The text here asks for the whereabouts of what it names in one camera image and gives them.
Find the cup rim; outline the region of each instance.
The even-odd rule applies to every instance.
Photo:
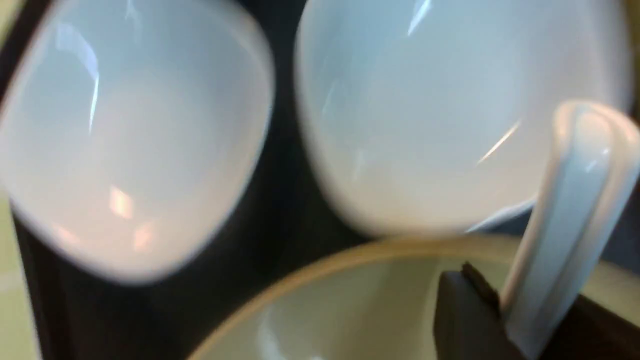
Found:
[[[509,265],[518,244],[517,238],[508,235],[473,234],[432,238],[389,238],[343,250],[304,266],[258,293],[215,328],[187,357],[187,360],[202,359],[204,354],[229,331],[260,309],[306,284],[331,274],[362,265],[411,258],[472,258]]]

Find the white porcelain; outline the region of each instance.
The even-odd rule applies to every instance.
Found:
[[[500,296],[505,329],[537,359],[596,266],[640,172],[640,133],[590,102],[557,111],[540,199]]]
[[[513,217],[561,102],[629,109],[627,41],[614,0],[309,0],[296,90],[320,187],[371,235]]]
[[[261,293],[189,360],[436,359],[432,329],[441,272],[469,260],[500,287],[517,246],[514,239],[471,236],[347,250]],[[640,325],[636,276],[602,263],[584,294]]]
[[[59,1],[2,109],[1,182],[59,254],[154,281],[233,212],[273,92],[266,40],[231,3]]]

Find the white ceramic cup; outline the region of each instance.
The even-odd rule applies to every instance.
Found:
[[[514,217],[561,102],[630,107],[627,41],[617,0],[309,0],[296,91],[320,188],[373,236]]]
[[[0,176],[58,254],[124,283],[196,256],[262,150],[271,55],[226,1],[58,1],[13,80]]]

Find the cup handle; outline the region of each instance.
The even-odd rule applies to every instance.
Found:
[[[598,259],[640,170],[640,133],[625,115],[562,104],[547,173],[500,296],[507,335],[528,359],[544,350]]]

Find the ceramic bowl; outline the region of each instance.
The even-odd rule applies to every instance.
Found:
[[[154,281],[233,212],[273,92],[266,39],[231,3],[59,1],[2,109],[1,182],[57,253]]]
[[[431,330],[440,273],[469,260],[500,287],[518,242],[423,240],[368,244],[285,278],[228,319],[189,360],[436,359]],[[602,263],[584,294],[640,323],[634,275]]]
[[[630,108],[630,57],[619,1],[309,0],[305,147],[363,233],[477,229],[533,205],[561,102]]]

